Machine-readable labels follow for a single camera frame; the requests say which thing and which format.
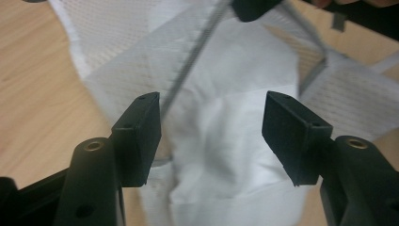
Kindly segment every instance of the wooden table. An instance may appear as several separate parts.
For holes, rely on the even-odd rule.
[[[330,30],[328,13],[294,3],[328,44],[362,63],[399,50],[398,42],[354,24],[345,33]],[[387,74],[399,80],[399,65]],[[109,134],[110,125],[78,79],[69,41],[49,4],[0,1],[0,176],[28,186],[67,168],[81,141]],[[375,142],[397,169],[398,138],[397,130]],[[125,200],[128,225],[146,225],[136,190],[125,189]],[[316,187],[300,225],[326,225],[321,206]]]

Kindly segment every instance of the wooden surface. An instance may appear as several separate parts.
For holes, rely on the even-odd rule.
[[[330,30],[330,15],[295,1],[323,39],[363,62],[399,50],[399,44],[357,25]],[[107,137],[106,123],[69,55],[69,42],[48,3],[0,1],[0,176],[28,186],[69,166],[73,148],[90,137]],[[399,67],[388,72],[399,79]],[[399,169],[399,131],[376,142]],[[125,190],[129,225],[145,225],[134,189]],[[317,187],[308,197],[300,225],[326,225]]]

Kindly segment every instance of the table surface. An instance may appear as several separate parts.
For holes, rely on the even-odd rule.
[[[399,43],[347,23],[331,30],[331,15],[294,1],[323,40],[366,65],[399,51]],[[399,81],[399,65],[386,72]],[[80,82],[69,41],[48,3],[0,2],[0,176],[19,188],[69,166],[72,151],[91,137],[108,137],[110,126]],[[375,141],[399,169],[399,130]],[[146,225],[134,188],[125,189],[128,225]],[[318,187],[307,199],[299,225],[327,225]]]

